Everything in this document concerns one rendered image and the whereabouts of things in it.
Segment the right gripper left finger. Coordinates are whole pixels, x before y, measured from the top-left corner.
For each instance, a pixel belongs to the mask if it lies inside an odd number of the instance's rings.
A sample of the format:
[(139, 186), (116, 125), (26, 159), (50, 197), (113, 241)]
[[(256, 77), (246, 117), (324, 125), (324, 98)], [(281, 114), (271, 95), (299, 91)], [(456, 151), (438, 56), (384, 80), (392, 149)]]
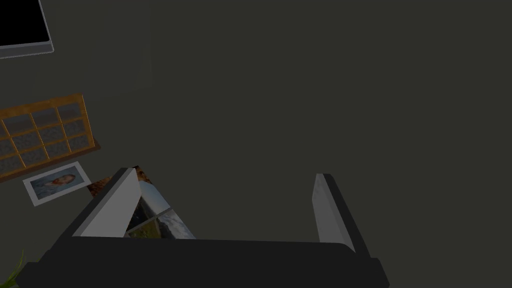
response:
[(60, 238), (122, 238), (140, 198), (141, 189), (136, 169), (120, 168)]

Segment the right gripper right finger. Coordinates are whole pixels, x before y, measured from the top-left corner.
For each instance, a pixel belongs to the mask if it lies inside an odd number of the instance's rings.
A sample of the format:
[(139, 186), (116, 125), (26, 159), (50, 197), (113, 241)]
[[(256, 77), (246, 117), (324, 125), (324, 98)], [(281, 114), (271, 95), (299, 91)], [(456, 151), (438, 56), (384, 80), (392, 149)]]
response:
[(320, 242), (341, 243), (369, 258), (363, 236), (331, 174), (316, 174), (311, 201)]

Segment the landscape photo collage picture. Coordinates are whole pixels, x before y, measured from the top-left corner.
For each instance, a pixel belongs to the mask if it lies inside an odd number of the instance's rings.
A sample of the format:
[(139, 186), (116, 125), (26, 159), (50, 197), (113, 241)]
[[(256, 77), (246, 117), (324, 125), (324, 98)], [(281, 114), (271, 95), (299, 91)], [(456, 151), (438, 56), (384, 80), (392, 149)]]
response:
[(164, 199), (140, 166), (135, 166), (141, 198), (127, 226), (125, 237), (194, 239), (195, 237)]

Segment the white framed portrait picture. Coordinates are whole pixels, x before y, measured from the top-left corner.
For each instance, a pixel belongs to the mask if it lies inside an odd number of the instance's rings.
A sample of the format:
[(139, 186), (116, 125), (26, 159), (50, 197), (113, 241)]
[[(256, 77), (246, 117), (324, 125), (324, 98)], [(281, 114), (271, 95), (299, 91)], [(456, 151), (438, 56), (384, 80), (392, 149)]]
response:
[(84, 188), (91, 183), (77, 161), (23, 180), (24, 187), (35, 207)]

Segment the wooden grid window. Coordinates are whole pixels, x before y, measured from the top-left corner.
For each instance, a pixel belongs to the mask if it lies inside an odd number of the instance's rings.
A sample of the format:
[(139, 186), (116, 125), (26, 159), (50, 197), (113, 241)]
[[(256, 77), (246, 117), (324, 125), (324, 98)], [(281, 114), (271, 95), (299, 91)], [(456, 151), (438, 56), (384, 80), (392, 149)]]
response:
[(100, 148), (81, 93), (0, 110), (0, 183)]

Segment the green plant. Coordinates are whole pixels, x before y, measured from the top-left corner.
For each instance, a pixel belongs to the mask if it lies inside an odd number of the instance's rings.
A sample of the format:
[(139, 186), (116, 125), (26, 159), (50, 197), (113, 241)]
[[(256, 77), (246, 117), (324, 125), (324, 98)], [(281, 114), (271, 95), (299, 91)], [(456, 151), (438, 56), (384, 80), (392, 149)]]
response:
[(20, 288), (19, 285), (17, 284), (17, 276), (21, 272), (25, 261), (25, 251), (22, 250), (20, 259), (17, 262), (14, 270), (9, 274), (9, 276), (4, 282), (0, 283), (0, 288)]

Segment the black flat screen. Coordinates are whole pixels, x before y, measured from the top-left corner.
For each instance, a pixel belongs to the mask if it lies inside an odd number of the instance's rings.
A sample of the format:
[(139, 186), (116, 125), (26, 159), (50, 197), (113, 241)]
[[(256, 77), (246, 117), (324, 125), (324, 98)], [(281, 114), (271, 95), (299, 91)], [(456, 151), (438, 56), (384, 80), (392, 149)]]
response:
[(0, 0), (0, 59), (53, 51), (41, 0)]

